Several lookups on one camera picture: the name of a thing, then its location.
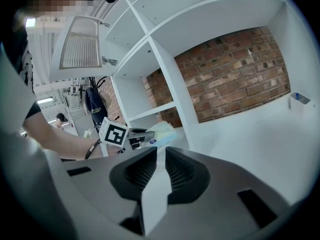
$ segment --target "brick wall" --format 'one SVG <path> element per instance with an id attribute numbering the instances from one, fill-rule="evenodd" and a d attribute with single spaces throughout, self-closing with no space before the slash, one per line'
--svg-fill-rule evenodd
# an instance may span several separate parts
<path id="1" fill-rule="evenodd" d="M 112 99 L 111 105 L 107 108 L 108 117 L 112 120 L 114 120 L 117 116 L 120 118 L 117 119 L 119 123 L 124 123 L 125 119 L 122 115 L 114 87 L 112 85 L 110 77 L 105 78 L 105 82 L 102 84 L 102 86 L 99 88 L 100 93 L 102 97 L 104 96 L 104 93 L 108 94 L 110 98 Z"/>
<path id="2" fill-rule="evenodd" d="M 266 27 L 209 40 L 178 55 L 175 61 L 199 122 L 250 110 L 290 92 L 285 62 Z M 153 107 L 173 100 L 160 69 L 143 82 Z M 157 118 L 181 126 L 175 109 L 163 111 Z"/>

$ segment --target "black wristband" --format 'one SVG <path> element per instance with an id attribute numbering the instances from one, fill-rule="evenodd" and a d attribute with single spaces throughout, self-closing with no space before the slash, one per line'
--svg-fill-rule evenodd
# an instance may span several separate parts
<path id="1" fill-rule="evenodd" d="M 90 149 L 88 150 L 88 152 L 85 154 L 84 159 L 88 159 L 88 158 L 91 156 L 92 152 L 95 150 L 96 146 L 98 146 L 100 143 L 101 143 L 101 141 L 100 141 L 100 139 L 98 139 L 98 140 L 96 141 L 96 143 L 94 143 L 93 146 L 90 147 Z"/>

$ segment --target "person in background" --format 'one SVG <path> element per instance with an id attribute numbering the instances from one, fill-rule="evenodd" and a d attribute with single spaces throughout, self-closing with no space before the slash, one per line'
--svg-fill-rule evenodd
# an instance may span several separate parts
<path id="1" fill-rule="evenodd" d="M 63 6 L 72 5 L 81 0 L 1 0 L 4 10 L 4 24 L 0 34 L 0 44 L 3 44 L 6 56 L 16 73 L 21 78 L 21 85 L 27 85 L 33 91 L 33 56 L 28 45 L 28 35 L 25 28 L 27 18 L 37 18 L 54 12 L 61 12 Z M 34 104 L 28 112 L 23 129 L 28 136 L 34 138 L 45 149 L 56 151 L 61 158 L 83 160 L 89 149 L 98 143 L 97 139 L 86 139 L 74 136 L 58 128 L 52 127 L 46 121 L 34 97 Z M 102 157 L 100 145 L 93 150 L 90 158 Z"/>
<path id="2" fill-rule="evenodd" d="M 56 120 L 55 120 L 54 124 L 52 125 L 52 127 L 63 130 L 62 125 L 66 122 L 68 122 L 68 119 L 66 119 L 65 115 L 62 113 L 59 113 L 56 115 Z"/>

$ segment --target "fluorescent light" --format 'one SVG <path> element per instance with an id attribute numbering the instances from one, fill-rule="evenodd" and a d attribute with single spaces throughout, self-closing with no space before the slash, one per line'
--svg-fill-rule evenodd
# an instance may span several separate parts
<path id="1" fill-rule="evenodd" d="M 35 18 L 28 18 L 26 20 L 26 23 L 25 23 L 25 27 L 26 28 L 34 27 L 35 25 L 36 25 L 36 19 Z"/>
<path id="2" fill-rule="evenodd" d="M 54 100 L 54 98 L 49 97 L 49 98 L 39 99 L 36 102 L 38 102 L 38 104 L 41 104 L 41 103 L 45 103 L 45 102 L 52 102 L 53 100 Z"/>

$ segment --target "ceiling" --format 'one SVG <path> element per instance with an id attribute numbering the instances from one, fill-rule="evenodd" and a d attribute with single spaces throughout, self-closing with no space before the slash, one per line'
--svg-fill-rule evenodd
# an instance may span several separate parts
<path id="1" fill-rule="evenodd" d="M 114 3 L 105 0 L 96 1 L 89 5 L 66 9 L 63 16 L 42 16 L 36 19 L 34 27 L 27 27 L 29 49 L 32 54 L 33 64 L 33 89 L 36 99 L 53 97 L 53 101 L 40 104 L 42 113 L 47 121 L 54 120 L 58 113 L 68 115 L 68 111 L 77 110 L 82 105 L 80 94 L 71 94 L 71 83 L 74 79 L 50 82 L 49 72 L 52 65 L 52 57 L 59 34 L 63 29 L 67 16 L 83 15 L 105 19 Z M 79 79 L 80 85 L 87 85 L 87 79 Z"/>

